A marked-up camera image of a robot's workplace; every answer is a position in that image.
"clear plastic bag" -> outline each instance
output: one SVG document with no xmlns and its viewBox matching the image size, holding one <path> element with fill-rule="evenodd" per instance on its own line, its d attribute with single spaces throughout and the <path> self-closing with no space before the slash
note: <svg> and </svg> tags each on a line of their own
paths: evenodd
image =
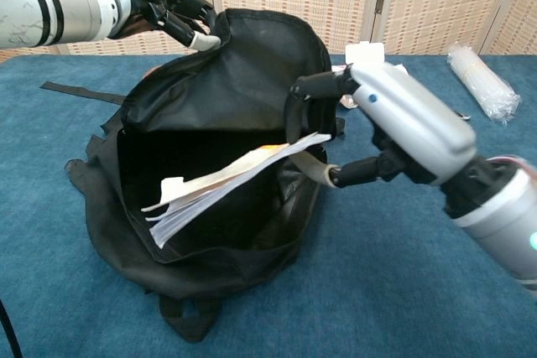
<svg viewBox="0 0 537 358">
<path fill-rule="evenodd" d="M 454 44 L 447 60 L 488 117 L 503 124 L 514 117 L 520 95 L 490 70 L 472 48 Z"/>
</svg>

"blue tablecloth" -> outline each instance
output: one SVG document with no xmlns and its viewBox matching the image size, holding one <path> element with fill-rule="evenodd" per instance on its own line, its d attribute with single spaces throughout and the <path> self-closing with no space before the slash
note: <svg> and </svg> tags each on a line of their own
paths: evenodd
<svg viewBox="0 0 537 358">
<path fill-rule="evenodd" d="M 117 109 L 39 89 L 46 80 L 127 93 L 170 56 L 24 56 L 0 65 L 0 298 L 27 357 L 536 357 L 537 306 L 442 211 L 438 189 L 404 176 L 324 189 L 298 262 L 228 299 L 190 345 L 157 299 L 114 272 L 86 234 L 84 198 L 64 173 Z M 388 57 L 472 116 L 484 156 L 537 163 L 537 57 L 485 61 L 521 94 L 516 118 L 490 122 L 444 56 Z M 341 57 L 335 57 L 341 63 Z M 374 155 L 358 111 L 331 161 Z M 0 356 L 8 343 L 0 333 Z"/>
</svg>

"black cable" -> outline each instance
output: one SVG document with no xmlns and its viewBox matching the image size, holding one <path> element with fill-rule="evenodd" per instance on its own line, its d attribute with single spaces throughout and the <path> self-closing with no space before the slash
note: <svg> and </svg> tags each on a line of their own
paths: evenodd
<svg viewBox="0 0 537 358">
<path fill-rule="evenodd" d="M 6 333 L 6 336 L 8 337 L 9 346 L 11 347 L 11 351 L 13 352 L 13 358 L 23 358 L 23 353 L 21 352 L 20 346 L 18 345 L 17 336 L 15 335 L 15 330 L 13 330 L 13 326 L 11 325 L 11 321 L 9 320 L 8 312 L 6 312 L 6 309 L 3 307 L 1 299 L 0 299 L 0 321 L 2 322 L 3 331 Z"/>
</svg>

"white robotic arm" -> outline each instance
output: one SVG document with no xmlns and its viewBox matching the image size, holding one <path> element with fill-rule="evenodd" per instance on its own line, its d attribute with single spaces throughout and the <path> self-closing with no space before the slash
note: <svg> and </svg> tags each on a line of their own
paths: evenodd
<svg viewBox="0 0 537 358">
<path fill-rule="evenodd" d="M 0 49 L 120 39 L 161 29 L 197 50 L 216 48 L 194 20 L 215 17 L 205 0 L 2 0 Z"/>
<path fill-rule="evenodd" d="M 399 173 L 437 185 L 446 213 L 488 254 L 537 297 L 537 175 L 513 158 L 477 155 L 472 128 L 416 79 L 391 64 L 301 77 L 286 104 L 290 143 L 300 136 L 300 103 L 308 98 L 352 95 L 373 123 L 378 157 L 343 167 L 304 154 L 295 164 L 332 187 L 362 184 Z"/>
</svg>

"paper stack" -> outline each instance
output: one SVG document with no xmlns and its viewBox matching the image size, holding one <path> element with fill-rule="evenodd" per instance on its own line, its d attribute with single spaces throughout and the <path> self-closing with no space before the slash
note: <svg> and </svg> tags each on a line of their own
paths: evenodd
<svg viewBox="0 0 537 358">
<path fill-rule="evenodd" d="M 160 184 L 160 202 L 142 209 L 147 213 L 168 206 L 163 214 L 146 218 L 147 221 L 158 221 L 150 229 L 155 243 L 162 249 L 173 235 L 199 214 L 270 164 L 304 151 L 314 144 L 327 142 L 330 138 L 329 134 L 312 133 L 295 144 L 285 143 L 257 148 L 213 174 L 187 182 L 184 182 L 182 177 L 163 179 Z"/>
</svg>

